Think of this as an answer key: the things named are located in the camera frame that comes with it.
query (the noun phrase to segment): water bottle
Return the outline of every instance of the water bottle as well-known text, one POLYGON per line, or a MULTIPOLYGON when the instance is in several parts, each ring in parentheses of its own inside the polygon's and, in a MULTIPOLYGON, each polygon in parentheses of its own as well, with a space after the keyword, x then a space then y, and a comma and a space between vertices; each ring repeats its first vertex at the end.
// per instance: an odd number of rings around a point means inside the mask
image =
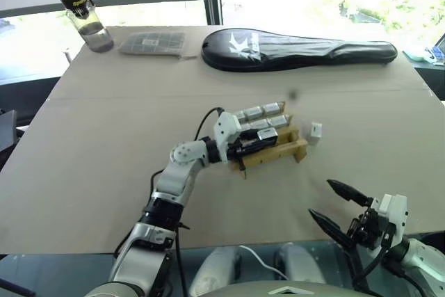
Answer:
POLYGON ((97 17, 92 0, 60 1, 67 9, 67 16, 74 27, 92 51, 105 52, 113 48, 113 38, 97 17))

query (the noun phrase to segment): white logo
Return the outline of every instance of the white logo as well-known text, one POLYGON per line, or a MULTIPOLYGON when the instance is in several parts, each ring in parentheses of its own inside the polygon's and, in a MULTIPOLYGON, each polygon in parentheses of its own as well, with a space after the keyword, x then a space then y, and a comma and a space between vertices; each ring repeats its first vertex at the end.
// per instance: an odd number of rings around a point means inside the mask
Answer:
POLYGON ((234 34, 230 36, 229 43, 232 45, 229 47, 230 52, 238 54, 240 57, 244 57, 246 59, 253 58, 258 61, 261 60, 261 55, 259 53, 259 36, 258 33, 252 33, 252 48, 249 48, 248 38, 245 38, 244 41, 238 43, 235 40, 234 34))

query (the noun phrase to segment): table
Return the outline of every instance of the table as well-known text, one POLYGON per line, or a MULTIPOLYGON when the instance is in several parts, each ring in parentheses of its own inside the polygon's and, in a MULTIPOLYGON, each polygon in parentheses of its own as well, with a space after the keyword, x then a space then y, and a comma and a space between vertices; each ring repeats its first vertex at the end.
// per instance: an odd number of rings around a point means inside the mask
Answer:
POLYGON ((0 174, 0 253, 112 252, 140 216, 150 175, 211 107, 287 100, 293 89, 287 111, 300 125, 323 123, 322 139, 300 164, 256 166, 247 180, 223 164, 203 170, 184 210, 184 247, 326 239, 308 208, 344 229, 361 212, 327 178, 406 195, 407 233, 444 228, 445 110, 403 55, 388 65, 221 72, 199 56, 217 29, 111 28, 116 45, 137 31, 185 31, 194 59, 81 50, 0 174))

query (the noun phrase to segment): white cable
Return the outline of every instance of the white cable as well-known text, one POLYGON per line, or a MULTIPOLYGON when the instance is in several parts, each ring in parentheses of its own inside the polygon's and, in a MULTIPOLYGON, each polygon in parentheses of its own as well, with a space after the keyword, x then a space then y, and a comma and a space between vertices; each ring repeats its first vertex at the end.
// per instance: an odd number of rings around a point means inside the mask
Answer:
POLYGON ((273 268, 271 266, 268 266, 267 264, 264 263, 264 261, 259 257, 259 255, 250 247, 244 246, 244 245, 240 245, 240 248, 244 248, 245 250, 248 250, 249 252, 251 252, 253 254, 254 257, 257 258, 258 262, 266 269, 273 271, 275 273, 277 273, 278 275, 280 275, 282 278, 284 278, 285 280, 289 281, 289 278, 287 276, 285 276, 285 274, 283 274, 281 271, 279 271, 276 268, 273 268))

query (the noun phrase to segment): black chair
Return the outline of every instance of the black chair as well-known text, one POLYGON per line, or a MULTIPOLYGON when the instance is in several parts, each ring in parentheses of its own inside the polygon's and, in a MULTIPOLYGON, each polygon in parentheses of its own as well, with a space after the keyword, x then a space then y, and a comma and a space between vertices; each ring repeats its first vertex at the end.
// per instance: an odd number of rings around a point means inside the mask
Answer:
MULTIPOLYGON (((0 109, 0 171, 8 160, 10 154, 13 152, 14 147, 19 140, 19 136, 17 135, 16 123, 17 113, 15 111, 9 111, 5 113, 0 109)), ((0 261, 4 257, 6 257, 6 255, 0 254, 0 261)), ((34 291, 20 287, 1 278, 0 288, 24 297, 32 297, 35 295, 34 291)))

